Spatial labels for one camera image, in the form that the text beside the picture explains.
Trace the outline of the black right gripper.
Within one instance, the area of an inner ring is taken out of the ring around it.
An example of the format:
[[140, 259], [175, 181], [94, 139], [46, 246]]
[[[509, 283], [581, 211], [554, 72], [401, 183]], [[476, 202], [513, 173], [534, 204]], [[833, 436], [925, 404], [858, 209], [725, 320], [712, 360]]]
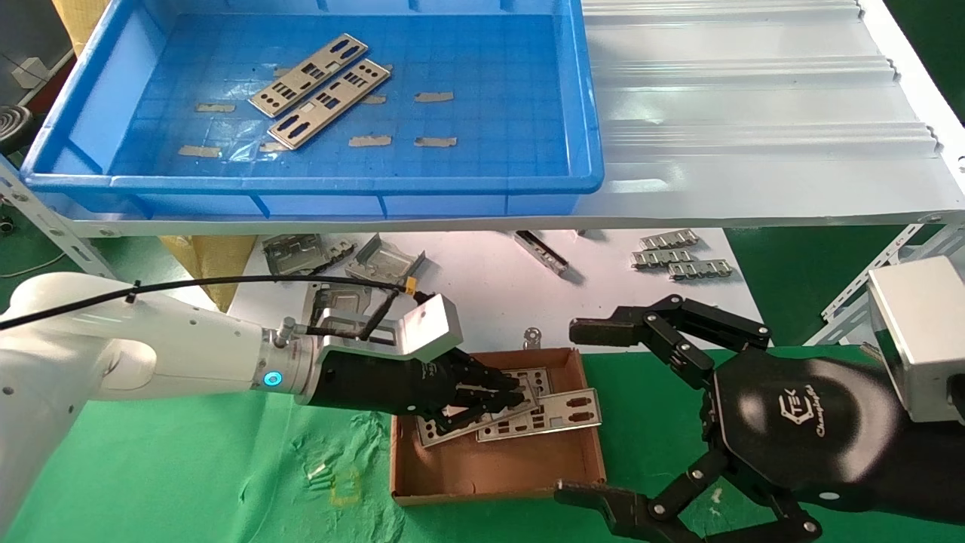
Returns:
[[[715, 370], [690, 337], [740, 354]], [[642, 345], [690, 388], [710, 389], [712, 440], [731, 455], [704, 453], [655, 497], [561, 479], [555, 501], [599, 512], [611, 534], [644, 542], [814, 542], [823, 526], [799, 502], [963, 522], [961, 424], [913, 422], [880, 367], [758, 351], [770, 338], [763, 323], [680, 295], [573, 319], [572, 343]], [[733, 483], [773, 519], [725, 521], [721, 491]]]

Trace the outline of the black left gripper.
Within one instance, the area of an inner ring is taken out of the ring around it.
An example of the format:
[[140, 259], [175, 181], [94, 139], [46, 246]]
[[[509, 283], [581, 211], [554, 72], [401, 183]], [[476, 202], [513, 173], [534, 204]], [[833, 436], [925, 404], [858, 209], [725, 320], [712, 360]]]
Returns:
[[[459, 348], [428, 362], [328, 351], [300, 394], [300, 404], [428, 417], [438, 434], [448, 434], [479, 422], [483, 415], [530, 408], [530, 399], [521, 392], [518, 379]], [[463, 410], [446, 415], [446, 406]]]

